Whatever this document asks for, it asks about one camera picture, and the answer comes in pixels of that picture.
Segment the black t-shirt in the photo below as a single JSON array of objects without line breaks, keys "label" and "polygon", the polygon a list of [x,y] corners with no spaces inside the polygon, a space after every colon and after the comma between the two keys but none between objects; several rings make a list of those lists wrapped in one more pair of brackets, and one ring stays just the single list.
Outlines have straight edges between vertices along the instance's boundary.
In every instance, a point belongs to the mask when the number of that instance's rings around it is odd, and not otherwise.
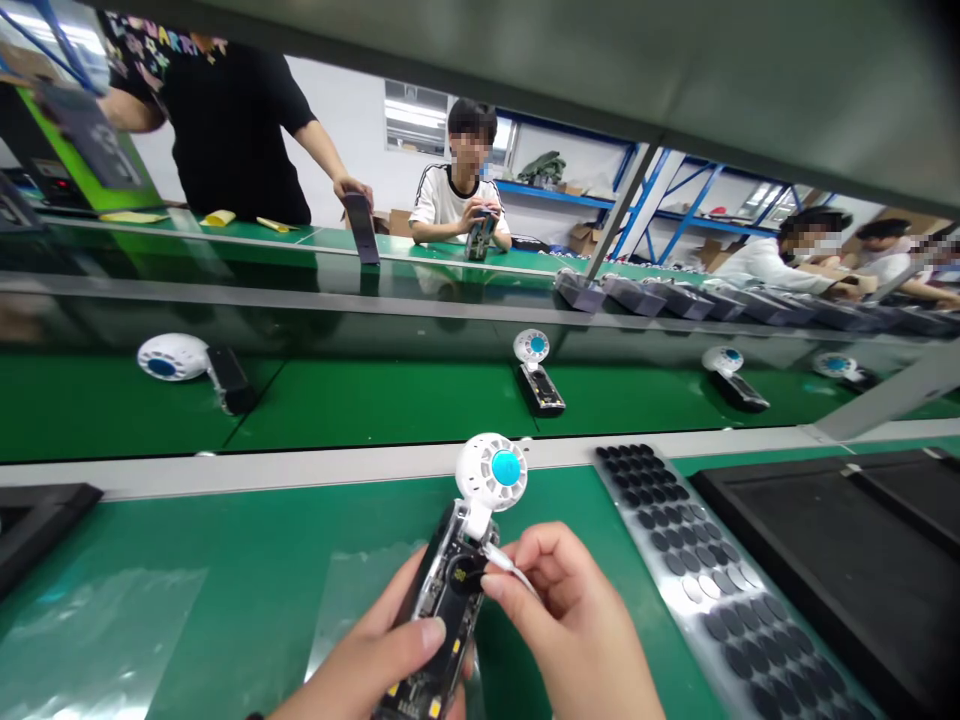
[{"label": "black t-shirt", "polygon": [[158,107],[173,125],[173,159],[195,212],[310,223],[280,127],[293,135],[315,118],[282,55],[97,14],[110,85]]}]

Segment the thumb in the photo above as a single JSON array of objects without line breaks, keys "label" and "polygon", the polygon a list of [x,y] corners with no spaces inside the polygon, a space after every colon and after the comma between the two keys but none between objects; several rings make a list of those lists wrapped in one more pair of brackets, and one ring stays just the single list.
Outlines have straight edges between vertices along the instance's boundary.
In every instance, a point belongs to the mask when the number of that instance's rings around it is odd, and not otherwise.
[{"label": "thumb", "polygon": [[387,688],[409,677],[437,654],[447,635],[447,627],[438,617],[406,623],[371,643],[364,667],[369,682],[365,685],[376,693],[367,698],[376,704]]},{"label": "thumb", "polygon": [[547,609],[510,575],[487,573],[480,578],[480,584],[487,596],[503,608],[533,653],[539,654],[557,627],[557,621]]}]

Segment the yellow object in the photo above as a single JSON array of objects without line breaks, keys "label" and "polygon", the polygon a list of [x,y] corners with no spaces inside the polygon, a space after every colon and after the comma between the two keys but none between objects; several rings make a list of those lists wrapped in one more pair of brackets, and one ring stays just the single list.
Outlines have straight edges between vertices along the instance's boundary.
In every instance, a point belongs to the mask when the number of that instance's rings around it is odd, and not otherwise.
[{"label": "yellow object", "polygon": [[297,229],[293,225],[284,225],[283,223],[278,223],[276,220],[267,220],[266,218],[257,218],[257,222],[277,232],[290,232],[291,230]]},{"label": "yellow object", "polygon": [[124,210],[118,213],[107,213],[106,215],[101,215],[100,219],[104,222],[130,222],[136,223],[137,225],[147,225],[152,222],[166,220],[167,216],[154,215],[152,213],[135,213],[130,212],[129,210]]},{"label": "yellow object", "polygon": [[206,225],[208,227],[226,227],[234,220],[236,220],[237,214],[230,212],[229,210],[217,210],[215,213],[210,213],[203,220],[200,221],[201,225]]}]

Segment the wire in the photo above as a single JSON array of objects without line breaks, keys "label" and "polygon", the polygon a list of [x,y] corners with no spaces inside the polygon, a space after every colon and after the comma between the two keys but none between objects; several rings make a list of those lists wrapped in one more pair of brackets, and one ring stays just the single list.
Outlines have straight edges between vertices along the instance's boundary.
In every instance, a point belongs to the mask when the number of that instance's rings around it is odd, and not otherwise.
[{"label": "wire", "polygon": [[533,596],[540,602],[540,604],[543,604],[543,599],[540,597],[540,593],[536,591],[530,581],[527,580],[527,576],[524,575],[520,569],[513,564],[513,560],[507,557],[503,550],[498,548],[493,543],[488,542],[483,546],[483,554],[487,556],[487,560],[492,562],[501,570],[506,570],[507,572],[512,573],[517,580],[523,583],[523,586],[527,590],[533,593]]}]

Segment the white fan head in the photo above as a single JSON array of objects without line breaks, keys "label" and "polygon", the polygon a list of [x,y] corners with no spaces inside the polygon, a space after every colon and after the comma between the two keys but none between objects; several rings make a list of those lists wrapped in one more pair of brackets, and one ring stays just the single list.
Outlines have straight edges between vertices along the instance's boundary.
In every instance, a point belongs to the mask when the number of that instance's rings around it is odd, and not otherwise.
[{"label": "white fan head", "polygon": [[513,354],[530,370],[536,370],[549,353],[550,341],[547,340],[546,335],[535,328],[524,330],[513,341]]},{"label": "white fan head", "polygon": [[460,451],[456,477],[464,498],[501,512],[513,507],[526,490],[527,460],[503,435],[481,433]]},{"label": "white fan head", "polygon": [[209,366],[207,344],[184,333],[167,333],[150,338],[137,350],[137,364],[147,375],[166,380],[191,380]]},{"label": "white fan head", "polygon": [[716,370],[727,377],[743,367],[743,355],[740,351],[726,345],[710,348],[703,354],[701,361],[707,370]]},{"label": "white fan head", "polygon": [[826,377],[849,377],[857,372],[857,361],[840,353],[823,353],[813,359],[813,369]]}]

